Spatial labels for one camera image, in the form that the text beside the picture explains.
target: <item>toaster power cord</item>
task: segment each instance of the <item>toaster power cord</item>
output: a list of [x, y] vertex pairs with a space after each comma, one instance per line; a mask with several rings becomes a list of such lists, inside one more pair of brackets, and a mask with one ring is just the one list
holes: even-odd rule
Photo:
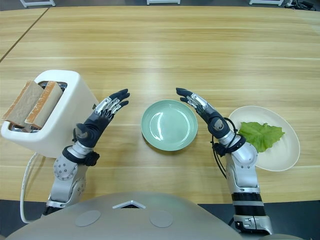
[[20, 217], [21, 217], [22, 222], [24, 222], [25, 224], [30, 224], [33, 222], [33, 220], [27, 220], [25, 217], [24, 203], [25, 203], [25, 191], [26, 191], [27, 183], [28, 183], [29, 169], [30, 169], [32, 162], [37, 158], [38, 155], [39, 155], [39, 153], [35, 152], [33, 154], [33, 156], [30, 158], [28, 164], [26, 165], [23, 180], [22, 180], [21, 194], [20, 194]]

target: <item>wood grain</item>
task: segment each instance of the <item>wood grain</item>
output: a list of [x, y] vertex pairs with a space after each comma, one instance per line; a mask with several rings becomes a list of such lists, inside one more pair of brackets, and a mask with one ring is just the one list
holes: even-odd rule
[[46, 8], [0, 11], [0, 59]]
[[[230, 203], [200, 117], [190, 146], [162, 152], [144, 141], [141, 116], [155, 101], [178, 100], [175, 87], [200, 94], [224, 116], [246, 105], [266, 107], [295, 129], [301, 154], [284, 172], [257, 168], [263, 200], [318, 200], [320, 14], [307, 13], [262, 7], [50, 8], [0, 63], [0, 115], [26, 80], [48, 69], [79, 72], [98, 100], [129, 88], [129, 105], [96, 146], [101, 157], [87, 172], [83, 199], [155, 191], [196, 203]], [[0, 140], [0, 198], [17, 200], [32, 153]], [[27, 200], [47, 200], [52, 165], [51, 158], [35, 163]]]

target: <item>toast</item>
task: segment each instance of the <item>toast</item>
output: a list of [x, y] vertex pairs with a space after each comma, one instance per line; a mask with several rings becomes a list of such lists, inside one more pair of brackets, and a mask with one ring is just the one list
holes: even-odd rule
[[14, 100], [2, 119], [24, 128], [26, 126], [26, 117], [35, 106], [43, 91], [43, 88], [34, 81], [27, 81], [19, 96]]
[[57, 82], [48, 81], [44, 91], [24, 122], [38, 129], [43, 128], [62, 93]]

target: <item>green lettuce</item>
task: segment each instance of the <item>green lettuce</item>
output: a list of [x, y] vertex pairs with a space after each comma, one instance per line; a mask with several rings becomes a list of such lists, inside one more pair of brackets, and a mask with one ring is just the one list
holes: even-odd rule
[[246, 141], [252, 144], [259, 153], [271, 148], [285, 134], [282, 127], [269, 126], [267, 123], [261, 125], [258, 122], [241, 122], [238, 133], [243, 135]]

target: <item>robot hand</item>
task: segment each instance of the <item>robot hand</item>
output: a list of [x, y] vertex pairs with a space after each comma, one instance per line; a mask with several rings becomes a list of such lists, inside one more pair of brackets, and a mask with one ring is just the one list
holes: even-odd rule
[[176, 88], [176, 93], [182, 102], [190, 104], [200, 117], [208, 124], [209, 132], [220, 139], [230, 132], [230, 128], [225, 119], [206, 100], [198, 94], [184, 88]]
[[77, 123], [76, 140], [86, 148], [93, 148], [117, 111], [129, 103], [122, 101], [129, 96], [128, 89], [123, 89], [100, 102], [84, 123]]

